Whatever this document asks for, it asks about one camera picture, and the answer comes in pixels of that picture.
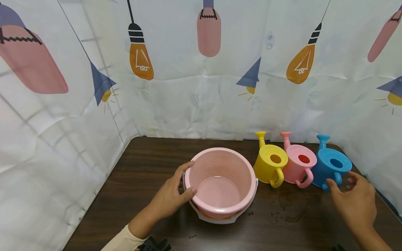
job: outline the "pink bucket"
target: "pink bucket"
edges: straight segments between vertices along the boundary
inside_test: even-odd
[[[231,149],[206,149],[192,159],[194,165],[184,175],[184,186],[195,187],[192,201],[212,219],[227,219],[248,207],[256,189],[252,166]]]

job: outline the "beige sleeve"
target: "beige sleeve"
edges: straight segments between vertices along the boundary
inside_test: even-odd
[[[134,251],[145,240],[132,235],[128,230],[128,225],[126,225],[101,251]]]

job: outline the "blue watering can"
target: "blue watering can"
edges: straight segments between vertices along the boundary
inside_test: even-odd
[[[317,164],[312,167],[313,185],[329,191],[326,179],[334,180],[338,186],[342,184],[342,176],[352,169],[352,162],[343,153],[326,147],[329,135],[317,135],[320,146],[317,153]]]

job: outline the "yellow watering can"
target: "yellow watering can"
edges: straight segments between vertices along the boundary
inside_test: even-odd
[[[278,188],[283,182],[282,169],[288,162],[286,152],[276,145],[265,145],[265,132],[255,133],[260,141],[260,151],[254,164],[255,176],[259,181]]]

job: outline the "wooden table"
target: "wooden table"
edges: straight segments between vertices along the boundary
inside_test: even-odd
[[[283,143],[270,144],[283,147]],[[318,144],[302,145],[317,152]],[[101,250],[179,165],[210,147],[233,149],[252,165],[258,154],[258,141],[133,139],[64,250]],[[402,250],[402,224],[378,195],[376,204],[376,230],[394,251]],[[286,182],[277,189],[260,183],[251,207],[232,225],[203,222],[186,204],[159,222],[151,235],[157,241],[167,238],[172,251],[321,251],[331,250],[337,243],[347,251],[359,250],[330,194],[313,185],[302,190]]]

